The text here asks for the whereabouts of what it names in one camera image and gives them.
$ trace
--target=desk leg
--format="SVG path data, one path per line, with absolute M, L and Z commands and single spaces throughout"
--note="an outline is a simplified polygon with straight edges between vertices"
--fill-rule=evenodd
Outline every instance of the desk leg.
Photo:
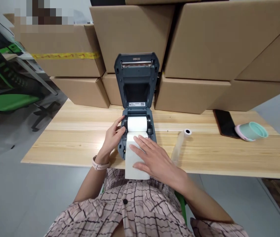
M 39 81 L 45 88 L 47 88 L 52 94 L 57 95 L 58 93 L 52 89 L 51 86 L 49 86 L 41 77 L 38 76 L 25 62 L 20 59 L 16 58 L 17 62 L 27 71 L 32 75 L 37 81 Z

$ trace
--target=gray floor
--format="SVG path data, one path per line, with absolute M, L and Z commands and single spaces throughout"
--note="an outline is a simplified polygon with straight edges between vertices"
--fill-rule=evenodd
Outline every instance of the gray floor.
M 59 94 L 58 101 L 66 97 Z M 43 105 L 56 100 L 51 96 Z M 20 161 L 44 127 L 30 129 L 35 107 L 0 117 L 0 236 L 43 236 L 56 216 L 74 199 L 88 168 L 72 168 Z M 251 237 L 279 237 L 280 212 L 260 179 L 192 174 Z M 188 217 L 192 216 L 187 209 Z

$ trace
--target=wristwatch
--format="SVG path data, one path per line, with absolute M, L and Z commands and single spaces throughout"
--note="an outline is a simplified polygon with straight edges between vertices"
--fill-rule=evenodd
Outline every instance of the wristwatch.
M 92 165 L 94 167 L 95 170 L 105 170 L 110 166 L 110 162 L 108 162 L 108 164 L 105 165 L 99 165 L 95 162 L 96 156 L 93 157 L 93 162 Z

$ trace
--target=finger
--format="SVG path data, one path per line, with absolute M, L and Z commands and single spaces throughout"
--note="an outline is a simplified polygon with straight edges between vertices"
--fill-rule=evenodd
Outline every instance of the finger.
M 145 137 L 139 135 L 139 139 L 144 142 L 150 149 L 155 149 L 155 146 L 151 142 L 149 142 L 149 139 L 146 139 Z
M 145 140 L 146 140 L 148 143 L 150 143 L 152 146 L 154 146 L 153 149 L 155 149 L 156 151 L 160 151 L 160 152 L 164 153 L 164 155 L 167 156 L 167 157 L 169 158 L 167 152 L 166 152 L 161 146 L 159 146 L 155 141 L 152 141 L 152 140 L 149 139 L 149 138 L 145 138 Z
M 137 148 L 135 145 L 129 145 L 130 149 L 136 153 L 142 160 L 146 161 L 148 156 L 147 154 L 145 154 L 144 151 L 142 151 L 141 149 Z
M 149 143 L 151 143 L 153 146 L 155 147 L 160 147 L 155 141 L 149 139 L 149 138 L 145 138 Z
M 119 137 L 119 139 L 122 137 L 122 135 L 124 134 L 124 132 L 126 131 L 126 127 L 123 126 L 122 128 L 120 128 L 119 130 L 117 130 L 116 134 L 114 135 L 114 137 Z
M 134 141 L 141 147 L 142 150 L 144 150 L 146 153 L 152 151 L 151 148 L 149 148 L 144 142 L 142 142 L 138 137 L 133 137 Z
M 118 119 L 111 125 L 111 127 L 113 127 L 113 128 L 117 127 L 118 124 L 123 120 L 123 118 L 124 118 L 124 115 L 121 116 L 120 118 L 118 118 Z
M 148 174 L 151 173 L 150 168 L 145 163 L 143 163 L 143 162 L 136 162 L 136 163 L 134 163 L 133 168 L 141 170 L 141 171 L 144 171 L 144 172 L 146 172 Z

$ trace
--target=printer lid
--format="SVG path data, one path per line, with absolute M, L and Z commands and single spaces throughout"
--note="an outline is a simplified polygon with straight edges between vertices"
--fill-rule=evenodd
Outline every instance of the printer lid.
M 124 108 L 152 106 L 159 68 L 155 53 L 118 55 L 115 73 Z

